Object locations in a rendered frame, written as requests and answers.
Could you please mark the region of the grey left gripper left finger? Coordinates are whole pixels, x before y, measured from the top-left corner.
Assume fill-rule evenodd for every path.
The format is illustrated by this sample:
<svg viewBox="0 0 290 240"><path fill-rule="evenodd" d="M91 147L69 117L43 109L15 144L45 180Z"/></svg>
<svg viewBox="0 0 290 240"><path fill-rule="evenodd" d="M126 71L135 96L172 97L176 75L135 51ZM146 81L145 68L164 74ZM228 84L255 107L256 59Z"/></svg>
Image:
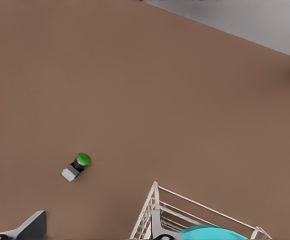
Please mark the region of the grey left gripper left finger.
<svg viewBox="0 0 290 240"><path fill-rule="evenodd" d="M0 232L0 240L45 240L47 235L47 212L39 210L18 228Z"/></svg>

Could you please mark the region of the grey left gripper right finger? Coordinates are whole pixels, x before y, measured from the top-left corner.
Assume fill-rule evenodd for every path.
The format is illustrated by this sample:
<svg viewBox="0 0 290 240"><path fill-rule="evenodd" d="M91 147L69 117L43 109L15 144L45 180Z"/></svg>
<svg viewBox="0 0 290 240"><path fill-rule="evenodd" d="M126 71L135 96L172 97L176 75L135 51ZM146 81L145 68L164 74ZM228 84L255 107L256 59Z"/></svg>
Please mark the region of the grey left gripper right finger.
<svg viewBox="0 0 290 240"><path fill-rule="evenodd" d="M180 240L180 234L162 227L160 211L151 211L151 239L152 240Z"/></svg>

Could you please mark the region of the teal plate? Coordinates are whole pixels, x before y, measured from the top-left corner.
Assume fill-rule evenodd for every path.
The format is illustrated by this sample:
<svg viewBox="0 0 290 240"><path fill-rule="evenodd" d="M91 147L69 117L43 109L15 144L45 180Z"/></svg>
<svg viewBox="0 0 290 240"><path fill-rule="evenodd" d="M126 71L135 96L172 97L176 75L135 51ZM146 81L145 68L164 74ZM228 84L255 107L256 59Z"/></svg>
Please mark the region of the teal plate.
<svg viewBox="0 0 290 240"><path fill-rule="evenodd" d="M208 224L186 227L177 234L176 240L248 240L235 231Z"/></svg>

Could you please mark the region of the green button switch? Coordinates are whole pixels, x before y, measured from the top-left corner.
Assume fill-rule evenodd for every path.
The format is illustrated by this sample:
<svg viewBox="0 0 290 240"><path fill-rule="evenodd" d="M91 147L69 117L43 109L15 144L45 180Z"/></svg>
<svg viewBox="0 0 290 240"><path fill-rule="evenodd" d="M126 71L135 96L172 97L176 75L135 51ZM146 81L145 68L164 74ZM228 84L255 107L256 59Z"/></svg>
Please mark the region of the green button switch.
<svg viewBox="0 0 290 240"><path fill-rule="evenodd" d="M76 155L75 160L62 170L61 176L66 181L72 182L84 171L84 168L90 164L90 157L87 154L80 152Z"/></svg>

